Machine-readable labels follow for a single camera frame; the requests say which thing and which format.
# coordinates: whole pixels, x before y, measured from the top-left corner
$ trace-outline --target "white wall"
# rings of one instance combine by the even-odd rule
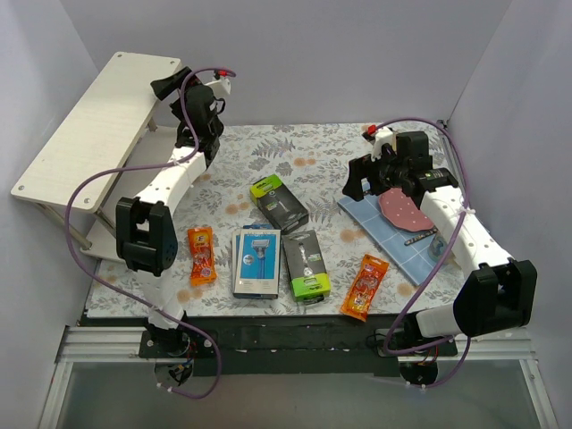
[[[530,331],[559,425],[572,427],[572,2],[512,2],[450,125],[472,202],[495,238],[535,264]]]
[[[96,66],[116,51],[225,65],[225,123],[449,118],[510,0],[63,0]]]
[[[36,427],[88,278],[61,230],[10,189],[96,75],[58,0],[0,2],[0,427]]]

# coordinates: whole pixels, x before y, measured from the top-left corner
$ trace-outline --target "light blue placemat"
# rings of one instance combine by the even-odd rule
[[[408,232],[395,228],[383,216],[377,203],[378,198],[366,195],[362,201],[356,202],[350,197],[344,197],[338,201],[338,205],[366,230],[372,240],[379,244],[393,262],[418,286],[435,266],[435,262],[427,255],[427,248],[433,236],[406,246],[405,241],[421,232]]]

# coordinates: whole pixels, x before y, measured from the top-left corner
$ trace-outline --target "patterned table surface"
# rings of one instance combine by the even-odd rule
[[[214,163],[186,193],[173,216],[179,254],[172,268],[172,281],[179,288],[177,297],[188,315],[336,315],[365,253],[391,261],[337,204],[347,178],[348,160],[366,154],[371,148],[361,137],[363,127],[363,124],[226,127]],[[439,167],[447,165],[442,141],[431,127],[402,122],[395,128],[427,131],[433,163]],[[252,183],[274,172],[310,212],[309,224],[300,229],[315,229],[318,234],[332,282],[332,293],[324,302],[311,306],[296,303],[283,261],[278,299],[236,299],[231,294],[231,232],[245,224],[265,223],[250,201],[248,190]],[[187,229],[195,226],[213,227],[218,279],[191,288]],[[102,261],[98,272],[112,284],[142,296],[133,273],[125,265]],[[450,303],[462,282],[457,265],[443,267],[413,309]],[[370,314],[398,313],[413,292],[406,276],[391,264]],[[93,284],[86,309],[88,317],[147,315],[145,307],[99,283]]]

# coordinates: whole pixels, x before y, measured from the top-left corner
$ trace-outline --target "orange wrapper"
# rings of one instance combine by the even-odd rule
[[[189,235],[190,255],[193,257],[193,271],[190,285],[210,283],[216,279],[215,258],[213,255],[213,229],[191,228]]]
[[[340,311],[344,315],[350,315],[365,322],[369,306],[389,266],[387,262],[378,257],[365,255],[361,261],[361,269],[351,284],[351,289]]]

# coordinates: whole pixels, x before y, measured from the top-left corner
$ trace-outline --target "pink plate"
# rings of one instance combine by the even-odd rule
[[[379,197],[379,206],[385,218],[396,228],[417,232],[430,230],[433,222],[415,207],[410,197],[406,197],[401,189],[390,189]]]

